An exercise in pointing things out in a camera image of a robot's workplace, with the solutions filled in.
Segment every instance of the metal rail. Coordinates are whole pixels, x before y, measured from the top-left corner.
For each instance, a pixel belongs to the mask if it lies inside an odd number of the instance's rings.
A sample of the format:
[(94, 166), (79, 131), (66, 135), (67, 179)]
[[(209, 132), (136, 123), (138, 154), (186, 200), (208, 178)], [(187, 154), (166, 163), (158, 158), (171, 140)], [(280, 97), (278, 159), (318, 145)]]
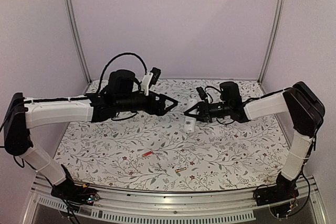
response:
[(285, 0), (278, 0), (277, 1), (277, 7), (276, 7), (275, 16), (274, 16), (273, 27), (272, 27), (271, 35), (270, 35), (269, 40), (268, 40), (265, 58), (264, 58), (264, 61), (262, 63), (262, 67), (261, 67), (261, 72), (260, 72), (259, 78), (258, 78), (258, 82), (260, 84), (262, 84), (264, 79), (265, 79), (267, 69), (268, 69), (268, 66), (269, 66), (269, 62), (271, 60), (272, 51), (273, 51), (273, 48), (274, 48), (274, 45), (275, 45), (275, 41), (276, 41), (278, 29), (279, 29), (279, 24), (280, 24), (280, 19), (281, 19), (282, 8), (284, 6), (284, 1)]
[(76, 24), (72, 0), (64, 0), (64, 1), (65, 1), (65, 7), (66, 7), (68, 18), (69, 18), (70, 29), (71, 29), (71, 33), (73, 37), (73, 42), (75, 43), (75, 48), (76, 48), (77, 56), (79, 59), (79, 63), (82, 68), (82, 72), (83, 72), (86, 82), (91, 83), (92, 80), (91, 80), (88, 65), (86, 63), (86, 59), (84, 56), (84, 51), (83, 51), (83, 48), (80, 42), (80, 37), (79, 37), (78, 28)]
[[(313, 195), (318, 189), (313, 177), (308, 180)], [(98, 191), (101, 199), (93, 206), (82, 206), (78, 215), (114, 223), (239, 223), (254, 220), (254, 210), (268, 207), (256, 205), (253, 199), (255, 188), (172, 193), (95, 185), (92, 187)], [(297, 181), (297, 188), (299, 198), (307, 196), (308, 186), (303, 178)], [(66, 211), (60, 199), (50, 196), (51, 187), (42, 176), (36, 176), (31, 190), (34, 195), (38, 195), (35, 203)]]

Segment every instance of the leaf pattern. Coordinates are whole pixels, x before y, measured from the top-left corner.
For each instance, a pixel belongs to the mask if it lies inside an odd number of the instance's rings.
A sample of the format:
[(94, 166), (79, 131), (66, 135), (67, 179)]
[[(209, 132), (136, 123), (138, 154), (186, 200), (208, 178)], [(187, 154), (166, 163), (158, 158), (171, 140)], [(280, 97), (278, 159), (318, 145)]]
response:
[[(72, 122), (55, 160), (64, 164), (75, 180), (131, 189), (226, 190), (274, 183), (288, 155), (274, 116), (244, 124), (197, 122), (194, 133), (183, 131), (187, 101), (198, 98), (195, 88), (218, 87), (221, 82), (158, 81), (154, 92), (179, 101), (171, 112), (161, 117), (139, 112), (126, 121)], [(257, 82), (237, 84), (243, 100), (262, 95)], [(89, 92), (97, 87), (98, 82), (93, 82)], [(215, 91), (209, 92), (215, 102), (219, 101)], [(121, 113), (119, 118), (129, 115)]]

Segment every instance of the aluminum frame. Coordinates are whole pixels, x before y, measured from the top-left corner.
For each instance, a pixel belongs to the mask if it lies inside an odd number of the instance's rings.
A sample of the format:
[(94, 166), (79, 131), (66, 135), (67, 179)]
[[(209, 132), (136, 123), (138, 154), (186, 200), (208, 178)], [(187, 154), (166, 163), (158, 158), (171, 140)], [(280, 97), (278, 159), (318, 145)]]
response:
[[(328, 224), (316, 182), (312, 176), (308, 177), (308, 180), (311, 185), (310, 201), (316, 221), (317, 223)], [(198, 223), (197, 220), (201, 223), (201, 219), (213, 219), (216, 222), (223, 216), (241, 216), (254, 210), (269, 207), (269, 205), (260, 207), (256, 205), (256, 201), (253, 199), (255, 188), (200, 191), (195, 193), (167, 193), (163, 191), (148, 192), (94, 185), (92, 187), (98, 190), (101, 199), (93, 206), (82, 206), (78, 215), (113, 223), (123, 222), (109, 220), (113, 216), (124, 217), (125, 220), (126, 218), (141, 218), (150, 222), (153, 220), (151, 223), (159, 223), (163, 219), (170, 220), (170, 223), (175, 224), (184, 222), (183, 220), (186, 223)], [(307, 196), (308, 186), (303, 178), (297, 181), (297, 188), (300, 193), (299, 199)], [(40, 202), (42, 205), (65, 211), (62, 201), (50, 195), (51, 187), (42, 176), (37, 175), (31, 190), (32, 198), (30, 202), (34, 204), (29, 205), (26, 216), (30, 218), (25, 218), (25, 221), (22, 222), (23, 224), (31, 224), (36, 204), (40, 204)], [(286, 201), (278, 202), (271, 206), (282, 203), (286, 203)]]
[(265, 80), (265, 76), (266, 76), (266, 73), (267, 73), (269, 62), (271, 60), (273, 48), (274, 48), (274, 45), (275, 45), (275, 41), (276, 41), (278, 29), (279, 29), (279, 24), (280, 24), (282, 9), (283, 9), (283, 6), (284, 6), (284, 1), (285, 0), (277, 0), (277, 7), (276, 7), (275, 16), (274, 16), (272, 31), (271, 31), (271, 35), (270, 35), (269, 40), (268, 40), (265, 58), (264, 58), (264, 61), (262, 63), (261, 71), (260, 71), (259, 78), (258, 78), (258, 82), (260, 84), (262, 84), (263, 81)]
[(91, 83), (92, 80), (91, 80), (89, 68), (88, 68), (88, 65), (86, 63), (86, 59), (85, 59), (85, 56), (84, 56), (83, 47), (82, 47), (82, 44), (80, 42), (80, 37), (79, 37), (79, 33), (78, 33), (78, 28), (77, 28), (77, 23), (76, 23), (76, 19), (75, 19), (75, 12), (74, 12), (74, 7), (72, 5), (72, 0), (64, 0), (64, 2), (65, 2), (65, 7), (66, 7), (66, 10), (67, 10), (68, 18), (69, 18), (69, 25), (70, 25), (70, 29), (71, 29), (71, 33), (72, 33), (72, 37), (73, 37), (73, 42), (75, 43), (75, 48), (76, 48), (78, 60), (79, 60), (80, 66), (82, 68), (82, 72), (83, 72), (83, 75), (84, 75), (84, 78), (85, 78), (86, 82)]

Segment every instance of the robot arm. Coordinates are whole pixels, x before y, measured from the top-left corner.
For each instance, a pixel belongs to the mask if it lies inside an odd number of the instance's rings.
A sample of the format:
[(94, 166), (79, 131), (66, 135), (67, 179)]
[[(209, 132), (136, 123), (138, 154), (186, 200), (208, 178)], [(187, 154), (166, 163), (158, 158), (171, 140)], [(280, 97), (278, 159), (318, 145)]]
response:
[[(61, 122), (103, 122), (126, 111), (165, 115), (177, 106), (177, 101), (149, 91), (159, 75), (159, 69), (153, 68), (140, 83), (133, 72), (118, 70), (111, 73), (108, 85), (101, 92), (71, 98), (34, 99), (16, 93), (6, 113), (5, 149), (44, 175), (53, 185), (53, 196), (78, 204), (92, 204), (99, 198), (97, 192), (86, 186), (76, 186), (63, 165), (55, 162), (36, 143), (32, 143), (29, 129)], [(134, 83), (138, 84), (139, 90), (133, 92)]]
[[(185, 115), (201, 122), (230, 116), (234, 121), (245, 123), (262, 116), (289, 112), (295, 130), (289, 155), (277, 177), (276, 186), (257, 190), (257, 204), (270, 204), (289, 199), (291, 195), (297, 196), (296, 181), (315, 148), (316, 134), (323, 123), (325, 109), (321, 101), (303, 82), (245, 102), (242, 102), (236, 83), (224, 82), (219, 87), (222, 102), (209, 103), (205, 91), (197, 88), (203, 101), (185, 111)], [(195, 109), (197, 114), (190, 114)]]

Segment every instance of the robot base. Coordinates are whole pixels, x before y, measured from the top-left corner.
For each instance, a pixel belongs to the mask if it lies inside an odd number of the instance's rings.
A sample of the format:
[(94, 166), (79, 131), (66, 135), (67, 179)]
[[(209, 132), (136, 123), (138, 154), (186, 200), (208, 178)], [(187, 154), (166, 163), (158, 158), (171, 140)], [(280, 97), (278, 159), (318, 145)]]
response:
[(299, 192), (296, 189), (296, 186), (287, 193), (284, 193), (283, 190), (279, 190), (277, 186), (258, 188), (254, 192), (254, 199), (257, 202), (257, 206), (264, 206), (280, 201), (293, 199), (294, 196), (299, 196)]
[(93, 202), (99, 199), (97, 190), (89, 188), (89, 184), (82, 186), (75, 185), (69, 171), (61, 165), (66, 174), (66, 180), (57, 186), (53, 186), (51, 195), (72, 202), (77, 205), (93, 205)]

